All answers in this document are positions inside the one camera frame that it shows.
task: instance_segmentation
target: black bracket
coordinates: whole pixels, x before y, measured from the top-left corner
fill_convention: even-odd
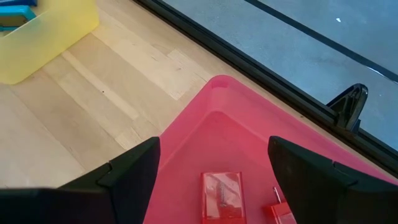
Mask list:
[[[338,114],[335,125],[345,131],[357,134],[361,124],[359,115],[367,98],[368,88],[357,83],[331,100],[326,106]]]

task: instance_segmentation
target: red object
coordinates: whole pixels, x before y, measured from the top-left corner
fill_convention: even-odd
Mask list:
[[[269,95],[251,86],[262,95]],[[161,117],[149,114],[160,129],[166,125],[162,121],[173,118],[179,110],[168,102],[171,101],[164,98],[159,108]],[[209,80],[160,135],[159,172],[144,223],[201,223],[199,176],[215,170],[242,172],[247,223],[265,223],[262,207],[275,203],[275,195],[268,189],[278,186],[267,154],[270,136],[280,136],[391,182],[385,174],[358,158],[358,153],[342,149],[296,117],[234,78],[220,75]]]
[[[210,172],[201,179],[202,224],[246,224],[242,173]]]
[[[266,224],[296,224],[287,202],[264,207]]]

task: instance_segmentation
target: black metal frame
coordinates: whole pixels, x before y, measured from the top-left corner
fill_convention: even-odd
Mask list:
[[[365,130],[347,132],[336,125],[338,113],[298,89],[286,79],[160,0],[135,0],[187,37],[239,70],[242,74],[327,130],[355,151],[398,177],[398,151]]]

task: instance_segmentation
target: wooden floor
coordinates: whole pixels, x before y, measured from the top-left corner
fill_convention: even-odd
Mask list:
[[[217,74],[336,141],[132,1],[98,0],[98,10],[91,34],[24,82],[0,85],[0,187],[57,187],[98,167],[160,134]]]

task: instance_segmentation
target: yellow plastic bin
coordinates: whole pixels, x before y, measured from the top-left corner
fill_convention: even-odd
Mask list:
[[[39,0],[37,17],[0,37],[0,83],[16,84],[91,32],[95,0]]]

